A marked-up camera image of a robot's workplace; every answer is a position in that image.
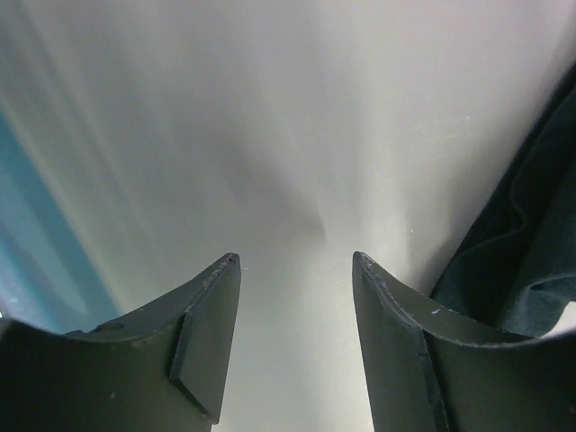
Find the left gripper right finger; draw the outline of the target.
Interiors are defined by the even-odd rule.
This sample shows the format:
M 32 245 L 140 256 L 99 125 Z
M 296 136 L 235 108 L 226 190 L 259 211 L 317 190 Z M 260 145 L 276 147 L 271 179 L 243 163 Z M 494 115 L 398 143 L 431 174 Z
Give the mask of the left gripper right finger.
M 530 338 L 481 324 L 362 252 L 352 277 L 375 430 L 574 430 L 573 332 Z

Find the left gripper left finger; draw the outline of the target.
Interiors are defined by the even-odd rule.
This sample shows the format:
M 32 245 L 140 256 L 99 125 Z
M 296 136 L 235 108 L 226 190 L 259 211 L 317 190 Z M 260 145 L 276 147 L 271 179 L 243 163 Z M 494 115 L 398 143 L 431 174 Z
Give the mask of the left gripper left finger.
M 1 321 L 4 431 L 208 431 L 221 407 L 239 256 L 94 330 Z

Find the black t shirt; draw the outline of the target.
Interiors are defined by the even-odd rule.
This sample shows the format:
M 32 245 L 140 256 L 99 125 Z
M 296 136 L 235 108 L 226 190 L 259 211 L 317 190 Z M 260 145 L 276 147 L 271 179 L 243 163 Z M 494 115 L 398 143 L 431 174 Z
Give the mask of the black t shirt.
M 432 291 L 491 327 L 541 337 L 575 299 L 575 70 L 555 88 Z

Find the blue laundry basket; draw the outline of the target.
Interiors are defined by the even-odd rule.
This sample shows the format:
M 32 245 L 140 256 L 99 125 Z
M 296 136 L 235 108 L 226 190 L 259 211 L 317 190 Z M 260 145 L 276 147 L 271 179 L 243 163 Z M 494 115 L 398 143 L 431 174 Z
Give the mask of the blue laundry basket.
M 7 119 L 1 120 L 1 315 L 56 333 L 120 316 Z

